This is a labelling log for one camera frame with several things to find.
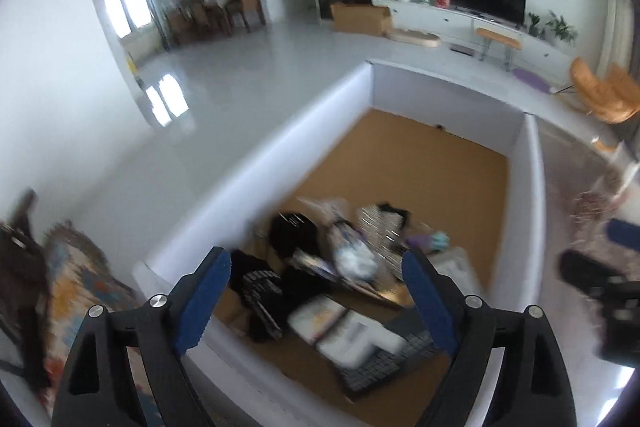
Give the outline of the white lotion bottle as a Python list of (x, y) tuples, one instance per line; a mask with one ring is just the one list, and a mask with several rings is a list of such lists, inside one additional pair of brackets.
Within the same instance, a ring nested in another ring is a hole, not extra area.
[(288, 326), (341, 369), (358, 369), (376, 350), (398, 355), (406, 340), (370, 317), (321, 296), (295, 310)]

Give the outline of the black patterned socks bundle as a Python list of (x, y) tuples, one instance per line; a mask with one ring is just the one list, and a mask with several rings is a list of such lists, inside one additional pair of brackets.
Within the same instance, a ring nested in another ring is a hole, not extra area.
[(232, 251), (229, 287), (248, 311), (246, 335), (254, 343), (279, 340), (288, 330), (288, 306), (280, 275), (269, 263)]

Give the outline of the black knit cloth bundle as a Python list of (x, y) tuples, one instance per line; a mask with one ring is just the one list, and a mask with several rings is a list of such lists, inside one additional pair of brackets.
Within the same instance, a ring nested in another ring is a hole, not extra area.
[(279, 212), (270, 222), (267, 242), (277, 257), (283, 261), (296, 251), (320, 256), (318, 228), (303, 213)]

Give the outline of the purple toy water gun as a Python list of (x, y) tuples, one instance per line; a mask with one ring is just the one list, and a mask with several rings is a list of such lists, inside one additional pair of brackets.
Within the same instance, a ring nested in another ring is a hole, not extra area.
[(405, 238), (408, 248), (422, 251), (423, 254), (438, 254), (446, 251), (450, 246), (447, 233), (435, 231), (428, 233), (412, 233)]

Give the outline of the orange lounge chair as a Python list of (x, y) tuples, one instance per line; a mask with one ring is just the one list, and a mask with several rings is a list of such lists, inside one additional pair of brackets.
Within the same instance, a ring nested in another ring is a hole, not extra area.
[(570, 79), (590, 112), (605, 124), (623, 124), (639, 113), (639, 85), (616, 63), (599, 79), (577, 57), (570, 65)]

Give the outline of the white cardboard box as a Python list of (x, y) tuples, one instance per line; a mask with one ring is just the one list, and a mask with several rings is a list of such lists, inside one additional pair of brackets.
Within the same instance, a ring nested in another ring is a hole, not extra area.
[[(302, 197), (390, 202), (438, 225), (469, 254), (489, 302), (520, 311), (539, 294), (546, 195), (536, 118), (488, 94), (387, 64), (358, 67), (253, 150), (134, 271), (144, 291), (175, 284), (250, 222)], [(348, 407), (319, 355), (299, 341), (277, 367), (219, 320), (190, 353), (209, 399), (257, 426), (410, 426), (444, 369), (433, 360)]]

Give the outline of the potted green plant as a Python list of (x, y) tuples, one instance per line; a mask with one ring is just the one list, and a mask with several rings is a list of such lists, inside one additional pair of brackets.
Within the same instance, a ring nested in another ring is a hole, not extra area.
[(553, 43), (562, 42), (569, 46), (574, 46), (578, 38), (578, 31), (575, 26), (567, 23), (563, 15), (550, 11), (546, 21), (547, 36)]

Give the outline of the white tv cabinet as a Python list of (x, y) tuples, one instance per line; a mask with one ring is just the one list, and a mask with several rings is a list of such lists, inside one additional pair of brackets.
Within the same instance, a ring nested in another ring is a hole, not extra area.
[(477, 33), (479, 29), (486, 29), (518, 40), (521, 49), (511, 54), (514, 67), (530, 70), (555, 86), (567, 83), (570, 77), (570, 64), (574, 56), (564, 53), (557, 46), (552, 46), (544, 40), (526, 34), (525, 31), (512, 29), (474, 15), (434, 8), (423, 3), (374, 0), (374, 4), (387, 6), (390, 9), (395, 27), (430, 32), (438, 35), (445, 42), (474, 49), (476, 57), (482, 55), (484, 48), (484, 40)]

